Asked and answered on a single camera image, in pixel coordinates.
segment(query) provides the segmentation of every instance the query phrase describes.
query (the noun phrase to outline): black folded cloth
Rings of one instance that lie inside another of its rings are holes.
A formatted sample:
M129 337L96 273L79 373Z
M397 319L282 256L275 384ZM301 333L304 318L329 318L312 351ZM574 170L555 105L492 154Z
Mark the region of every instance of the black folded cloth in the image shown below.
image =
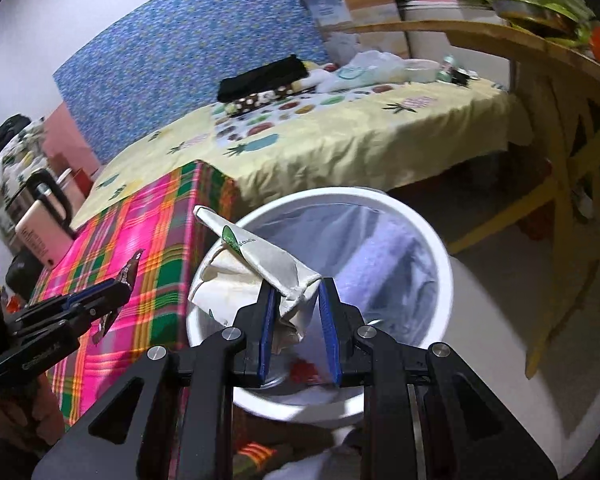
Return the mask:
M280 86L289 85L293 81L307 77L304 64L295 54L279 59L268 65L249 70L236 77L222 79L218 89L218 101L230 103L250 94L266 92Z

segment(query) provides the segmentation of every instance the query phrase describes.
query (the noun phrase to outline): green leaf logo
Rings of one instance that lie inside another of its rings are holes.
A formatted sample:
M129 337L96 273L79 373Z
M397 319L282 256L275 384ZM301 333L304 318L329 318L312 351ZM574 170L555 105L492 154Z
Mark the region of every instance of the green leaf logo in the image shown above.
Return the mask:
M238 244L238 240L235 238L234 232L231 231L231 228L228 225L224 226L222 229L222 240L231 247L235 253L242 256L242 252L240 252L240 245Z

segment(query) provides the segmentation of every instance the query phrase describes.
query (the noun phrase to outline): white wall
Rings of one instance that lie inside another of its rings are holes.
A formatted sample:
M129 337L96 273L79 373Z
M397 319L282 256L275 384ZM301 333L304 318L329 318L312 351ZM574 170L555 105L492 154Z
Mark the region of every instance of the white wall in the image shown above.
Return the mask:
M62 101L52 74L98 33L148 0L2 0L0 124Z

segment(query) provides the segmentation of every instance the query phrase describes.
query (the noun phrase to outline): human hand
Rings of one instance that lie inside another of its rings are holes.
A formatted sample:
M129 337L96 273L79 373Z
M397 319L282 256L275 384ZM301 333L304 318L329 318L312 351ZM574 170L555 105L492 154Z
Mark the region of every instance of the human hand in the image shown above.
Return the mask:
M64 420L58 399L45 375L38 377L38 391L30 417L38 421L35 435L52 446L64 435ZM0 395L0 438L25 450L31 449L32 434L27 429L27 415L10 396Z

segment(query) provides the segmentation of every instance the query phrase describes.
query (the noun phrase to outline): blue floral wallpaper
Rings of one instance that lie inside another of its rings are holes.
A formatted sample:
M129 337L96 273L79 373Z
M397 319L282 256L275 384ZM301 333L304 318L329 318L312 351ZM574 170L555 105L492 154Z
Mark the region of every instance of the blue floral wallpaper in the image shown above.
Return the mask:
M101 32L54 79L102 162L215 101L221 79L289 54L327 60L298 0L151 0Z

